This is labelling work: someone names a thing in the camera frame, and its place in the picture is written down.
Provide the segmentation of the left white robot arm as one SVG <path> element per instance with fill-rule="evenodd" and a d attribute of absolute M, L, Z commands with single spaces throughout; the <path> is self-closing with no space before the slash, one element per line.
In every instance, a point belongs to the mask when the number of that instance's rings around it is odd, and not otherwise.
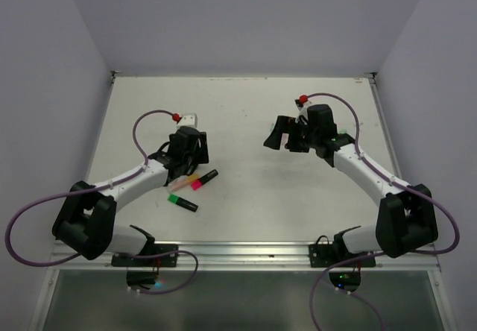
<path fill-rule="evenodd" d="M 77 182 L 60 209 L 52 235 L 88 260 L 109 252 L 148 265 L 155 256 L 154 237 L 133 225 L 118 226 L 117 212 L 208 162 L 206 133 L 179 127 L 157 152 L 131 171 L 98 185 Z"/>

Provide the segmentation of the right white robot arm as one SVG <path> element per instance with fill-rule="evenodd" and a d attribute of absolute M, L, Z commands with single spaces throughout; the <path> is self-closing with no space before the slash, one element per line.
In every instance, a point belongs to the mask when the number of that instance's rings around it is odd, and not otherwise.
<path fill-rule="evenodd" d="M 350 265 L 359 254 L 382 251 L 397 258 L 438 237 L 431 192 L 423 184 L 410 186 L 357 152 L 355 138 L 338 132 L 332 109 L 326 104 L 304 104 L 298 116 L 278 116 L 266 148 L 316 155 L 356 183 L 377 205 L 376 223 L 336 233 L 332 257 Z"/>

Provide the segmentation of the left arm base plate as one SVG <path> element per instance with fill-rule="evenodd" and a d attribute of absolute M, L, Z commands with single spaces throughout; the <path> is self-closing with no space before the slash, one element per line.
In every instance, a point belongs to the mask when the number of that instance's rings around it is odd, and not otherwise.
<path fill-rule="evenodd" d="M 173 243 L 156 243 L 153 236 L 146 236 L 143 249 L 135 256 L 113 256 L 111 265 L 118 268 L 175 268 L 179 247 Z"/>

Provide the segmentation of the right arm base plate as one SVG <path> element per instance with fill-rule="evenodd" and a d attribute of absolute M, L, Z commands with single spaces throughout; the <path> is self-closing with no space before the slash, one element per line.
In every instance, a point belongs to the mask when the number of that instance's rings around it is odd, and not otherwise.
<path fill-rule="evenodd" d="M 312 268 L 327 268 L 338 262 L 366 256 L 379 250 L 376 226 L 356 226 L 337 232 L 333 239 L 320 236 L 308 245 L 309 263 Z"/>

